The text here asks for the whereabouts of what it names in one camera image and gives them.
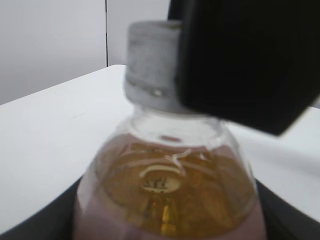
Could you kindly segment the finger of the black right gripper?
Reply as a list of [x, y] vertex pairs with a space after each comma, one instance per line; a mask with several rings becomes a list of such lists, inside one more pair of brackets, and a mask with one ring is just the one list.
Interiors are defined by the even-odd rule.
[[320, 94], [317, 0], [172, 0], [188, 110], [281, 135]]

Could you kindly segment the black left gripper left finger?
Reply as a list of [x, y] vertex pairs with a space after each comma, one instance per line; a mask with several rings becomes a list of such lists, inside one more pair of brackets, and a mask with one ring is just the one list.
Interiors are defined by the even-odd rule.
[[44, 208], [0, 235], [2, 240], [71, 240], [79, 178]]

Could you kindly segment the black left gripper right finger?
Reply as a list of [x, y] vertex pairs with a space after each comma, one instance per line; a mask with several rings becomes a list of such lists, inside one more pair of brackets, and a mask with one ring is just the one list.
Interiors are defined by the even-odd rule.
[[320, 240], [320, 223], [256, 180], [268, 240]]

